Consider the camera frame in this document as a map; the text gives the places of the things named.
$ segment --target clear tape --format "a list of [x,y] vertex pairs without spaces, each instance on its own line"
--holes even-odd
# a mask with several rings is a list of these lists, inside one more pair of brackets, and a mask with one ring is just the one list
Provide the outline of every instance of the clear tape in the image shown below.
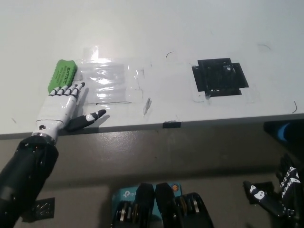
[[74,82],[83,81],[87,88],[84,104],[141,103],[143,91],[139,80],[143,66],[132,59],[99,58],[98,47],[85,49]]

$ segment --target robotic hand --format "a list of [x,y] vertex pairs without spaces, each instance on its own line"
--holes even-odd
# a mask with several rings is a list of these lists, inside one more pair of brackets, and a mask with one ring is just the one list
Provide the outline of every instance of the robotic hand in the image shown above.
[[44,101],[37,119],[37,128],[32,135],[39,135],[57,141],[58,131],[65,128],[67,131],[82,129],[105,114],[105,110],[83,115],[71,120],[75,111],[80,90],[85,83],[62,88],[55,88]]
[[286,154],[281,158],[279,172],[280,200],[274,199],[257,186],[244,181],[246,194],[270,214],[284,220],[284,227],[304,228],[304,194],[297,168]]
[[34,204],[58,158],[58,131],[82,129],[105,114],[105,110],[71,120],[84,83],[55,88],[46,98],[31,137],[22,140],[0,173],[0,227],[14,227]]

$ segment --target green sponge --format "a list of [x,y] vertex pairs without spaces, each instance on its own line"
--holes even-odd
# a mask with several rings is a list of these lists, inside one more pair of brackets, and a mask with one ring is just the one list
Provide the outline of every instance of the green sponge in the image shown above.
[[53,73],[52,79],[48,85],[48,92],[50,93],[56,87],[63,87],[63,86],[71,86],[74,80],[74,76],[77,71],[76,63],[66,60],[59,60],[56,69]]

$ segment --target white table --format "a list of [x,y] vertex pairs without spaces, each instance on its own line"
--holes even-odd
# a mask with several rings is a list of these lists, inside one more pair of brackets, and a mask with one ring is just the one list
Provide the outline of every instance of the white table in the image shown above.
[[[2,0],[0,138],[30,134],[56,62],[93,46],[98,57],[153,66],[143,103],[106,105],[107,118],[84,133],[303,118],[303,9],[301,0]],[[190,64],[223,57],[241,64],[249,89],[195,100]]]

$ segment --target black tape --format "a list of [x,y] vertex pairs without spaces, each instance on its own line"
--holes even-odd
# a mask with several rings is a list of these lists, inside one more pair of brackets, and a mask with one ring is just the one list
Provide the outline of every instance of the black tape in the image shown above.
[[180,128],[181,127],[181,122],[177,121],[166,121],[162,124],[163,128]]
[[33,207],[22,214],[22,222],[34,222],[53,219],[55,214],[55,198],[36,200]]

